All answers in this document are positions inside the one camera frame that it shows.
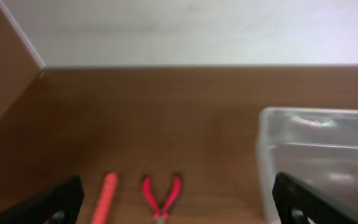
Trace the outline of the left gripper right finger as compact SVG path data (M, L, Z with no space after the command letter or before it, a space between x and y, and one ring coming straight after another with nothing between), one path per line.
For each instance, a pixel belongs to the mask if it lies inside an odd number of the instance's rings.
M272 196L282 224L358 224L358 211L285 172L275 177Z

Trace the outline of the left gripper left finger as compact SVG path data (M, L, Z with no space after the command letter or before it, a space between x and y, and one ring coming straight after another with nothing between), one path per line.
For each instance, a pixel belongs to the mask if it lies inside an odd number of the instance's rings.
M75 224L84 197L80 176L74 175L2 211L0 224Z

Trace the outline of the clear plastic container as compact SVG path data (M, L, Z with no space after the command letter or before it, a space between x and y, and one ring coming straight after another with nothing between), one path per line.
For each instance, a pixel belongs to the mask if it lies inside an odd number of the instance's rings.
M256 151L267 223L279 222L272 196L279 172L358 210L358 110L266 108Z

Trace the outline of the orange perforated bar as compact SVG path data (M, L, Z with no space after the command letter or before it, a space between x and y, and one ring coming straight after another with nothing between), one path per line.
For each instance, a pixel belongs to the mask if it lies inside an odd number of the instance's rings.
M118 182L118 176L114 172L105 175L99 199L96 204L91 224L105 224L108 218L109 210L114 198Z

